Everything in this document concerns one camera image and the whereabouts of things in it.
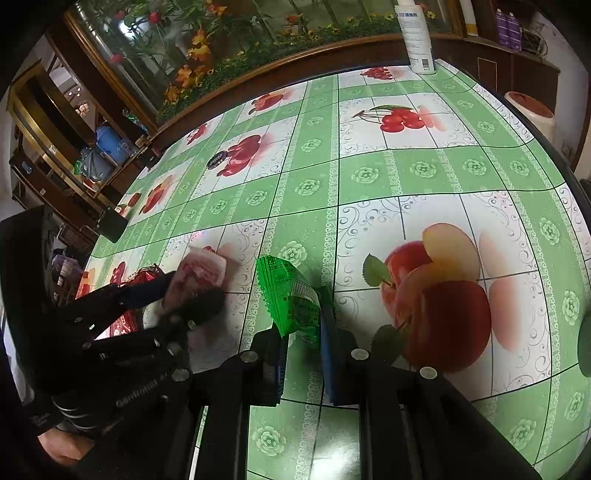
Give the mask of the person's left hand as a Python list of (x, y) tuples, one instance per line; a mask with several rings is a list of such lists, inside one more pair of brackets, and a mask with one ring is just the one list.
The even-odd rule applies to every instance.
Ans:
[(38, 440), (55, 462), (66, 467), (80, 461), (94, 446), (91, 439), (58, 428), (47, 430)]

